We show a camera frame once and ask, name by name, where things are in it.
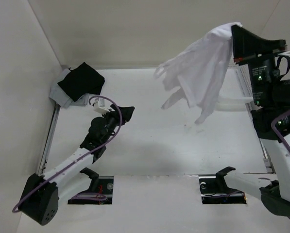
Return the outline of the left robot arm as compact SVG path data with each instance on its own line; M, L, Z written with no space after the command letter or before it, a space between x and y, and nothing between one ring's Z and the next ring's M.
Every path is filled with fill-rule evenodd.
M74 200L102 202L107 197L95 193L99 175L89 169L105 152L106 145L119 129L132 118L135 108L112 104L91 121L88 133L79 148L57 167L26 181L17 210L39 225L47 225L56 215L60 203Z

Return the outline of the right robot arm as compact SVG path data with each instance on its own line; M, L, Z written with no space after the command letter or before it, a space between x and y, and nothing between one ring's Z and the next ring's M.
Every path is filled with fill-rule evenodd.
M251 112L258 138L270 154L276 180L249 178L233 167L216 173L215 188L226 194L239 190L261 200L276 216L290 218L290 79L280 72L282 59L287 60L284 39L263 39L245 28L231 28L234 62L247 65L254 104Z

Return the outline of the white tank top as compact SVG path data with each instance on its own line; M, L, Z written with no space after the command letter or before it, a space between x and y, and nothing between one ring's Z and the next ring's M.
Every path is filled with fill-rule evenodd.
M157 67L154 77L164 78L166 91L179 88L164 102L162 109L185 99L189 108L201 108L195 124L202 124L214 112L233 54L232 26L242 24L231 22L215 27Z

